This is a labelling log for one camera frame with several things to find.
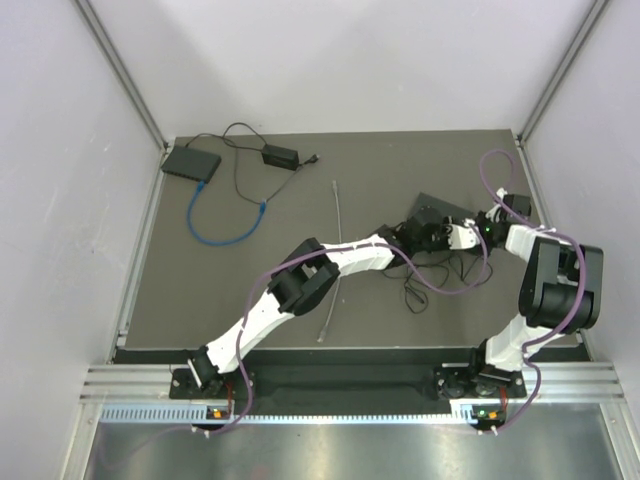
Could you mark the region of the black network switch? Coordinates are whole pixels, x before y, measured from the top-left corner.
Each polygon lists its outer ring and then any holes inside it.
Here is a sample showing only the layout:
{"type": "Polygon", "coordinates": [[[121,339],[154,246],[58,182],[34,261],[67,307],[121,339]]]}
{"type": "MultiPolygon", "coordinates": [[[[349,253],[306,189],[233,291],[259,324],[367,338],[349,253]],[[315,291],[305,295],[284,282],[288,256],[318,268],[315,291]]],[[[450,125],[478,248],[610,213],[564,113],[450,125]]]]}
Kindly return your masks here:
{"type": "Polygon", "coordinates": [[[163,162],[161,171],[168,175],[208,184],[221,161],[221,156],[216,153],[175,146],[163,162]]]}
{"type": "Polygon", "coordinates": [[[452,217],[458,220],[465,218],[474,219],[476,214],[468,209],[456,206],[450,202],[439,199],[437,197],[419,193],[409,209],[408,217],[414,215],[423,207],[429,207],[437,210],[443,217],[452,217]]]}

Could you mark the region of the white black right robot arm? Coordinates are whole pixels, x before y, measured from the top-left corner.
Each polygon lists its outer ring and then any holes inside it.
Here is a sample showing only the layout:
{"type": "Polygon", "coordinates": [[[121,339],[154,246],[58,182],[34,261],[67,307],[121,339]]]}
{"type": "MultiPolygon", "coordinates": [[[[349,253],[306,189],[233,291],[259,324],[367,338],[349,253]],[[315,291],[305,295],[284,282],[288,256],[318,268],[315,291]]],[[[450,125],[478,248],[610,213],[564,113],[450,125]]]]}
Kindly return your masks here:
{"type": "Polygon", "coordinates": [[[589,245],[575,248],[543,226],[513,223],[508,214],[531,215],[527,196],[496,193],[500,202],[476,218],[488,249],[502,248],[526,262],[518,314],[499,334],[472,351],[466,380],[487,396],[510,387],[525,362],[546,344],[592,328],[601,307],[604,252],[589,245]]]}

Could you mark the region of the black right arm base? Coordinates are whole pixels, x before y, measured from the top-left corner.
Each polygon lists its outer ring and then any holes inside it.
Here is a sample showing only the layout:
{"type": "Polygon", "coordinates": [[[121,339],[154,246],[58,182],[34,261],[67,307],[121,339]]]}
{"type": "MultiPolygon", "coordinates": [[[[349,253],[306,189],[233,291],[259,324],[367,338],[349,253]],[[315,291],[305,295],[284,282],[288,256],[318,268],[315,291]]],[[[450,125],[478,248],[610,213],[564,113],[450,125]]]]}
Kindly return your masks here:
{"type": "Polygon", "coordinates": [[[434,370],[436,391],[449,400],[461,398],[524,398],[527,394],[520,371],[508,372],[494,367],[472,370],[469,366],[438,367],[434,370]]]}

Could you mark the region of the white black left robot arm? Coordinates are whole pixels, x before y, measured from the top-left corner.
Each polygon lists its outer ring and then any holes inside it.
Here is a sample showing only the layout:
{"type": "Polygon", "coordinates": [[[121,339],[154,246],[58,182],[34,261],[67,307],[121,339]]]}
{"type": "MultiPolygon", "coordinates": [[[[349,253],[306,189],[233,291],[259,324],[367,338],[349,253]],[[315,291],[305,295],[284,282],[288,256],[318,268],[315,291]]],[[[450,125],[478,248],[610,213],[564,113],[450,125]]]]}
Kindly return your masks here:
{"type": "Polygon", "coordinates": [[[339,279],[395,268],[418,253],[448,249],[450,223],[450,217],[423,207],[399,225],[383,225],[362,240],[303,241],[257,282],[265,289],[257,300],[248,300],[241,319],[191,355],[192,384],[205,396],[220,394],[227,373],[235,371],[248,352],[282,323],[315,309],[339,279]]]}

